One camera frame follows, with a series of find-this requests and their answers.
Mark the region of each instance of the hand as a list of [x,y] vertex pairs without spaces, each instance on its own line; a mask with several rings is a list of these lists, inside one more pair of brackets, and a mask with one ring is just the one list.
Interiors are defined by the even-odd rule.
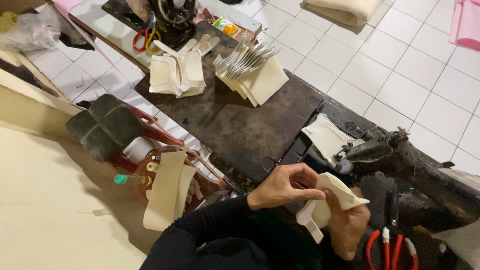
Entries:
[[[363,198],[359,188],[350,189],[357,197]],[[324,190],[326,201],[332,212],[328,223],[332,248],[344,260],[353,260],[357,244],[367,228],[370,211],[362,204],[350,210],[343,211],[336,195],[330,190]]]
[[[252,210],[273,208],[296,200],[323,200],[323,191],[315,189],[318,174],[305,163],[277,166],[272,173],[247,196]],[[295,189],[299,183],[307,189]]]

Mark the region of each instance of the red-handled scissors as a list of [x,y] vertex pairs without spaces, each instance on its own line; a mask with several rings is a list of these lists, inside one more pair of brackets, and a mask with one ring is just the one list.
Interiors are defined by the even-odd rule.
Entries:
[[[153,46],[153,48],[150,48],[150,44],[152,43],[155,35],[157,36],[158,40],[162,41],[162,38],[160,37],[160,34],[155,30],[155,14],[152,15],[152,18],[150,19],[150,22],[148,24],[148,27],[146,29],[143,29],[142,31],[138,32],[138,34],[135,35],[133,38],[133,49],[135,51],[156,51],[158,50],[157,46]],[[144,45],[141,48],[137,48],[136,43],[139,37],[143,36],[144,37]]]

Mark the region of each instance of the green bottle cap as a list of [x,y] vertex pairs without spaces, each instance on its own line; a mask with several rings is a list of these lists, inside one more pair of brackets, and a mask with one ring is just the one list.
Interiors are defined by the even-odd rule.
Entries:
[[125,174],[117,174],[117,176],[113,178],[113,181],[116,184],[124,184],[127,182],[127,176]]

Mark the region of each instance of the thread spool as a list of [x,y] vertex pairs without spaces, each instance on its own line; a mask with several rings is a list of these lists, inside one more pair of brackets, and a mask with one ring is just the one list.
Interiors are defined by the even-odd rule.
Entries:
[[148,171],[156,172],[157,169],[158,169],[158,163],[150,162],[150,163],[147,164],[147,170]]

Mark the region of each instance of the dark cushion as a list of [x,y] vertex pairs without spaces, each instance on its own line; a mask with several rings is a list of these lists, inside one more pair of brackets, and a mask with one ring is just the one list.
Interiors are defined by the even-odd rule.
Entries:
[[144,132],[141,120],[118,98],[105,94],[67,122],[72,139],[93,160],[106,162]]

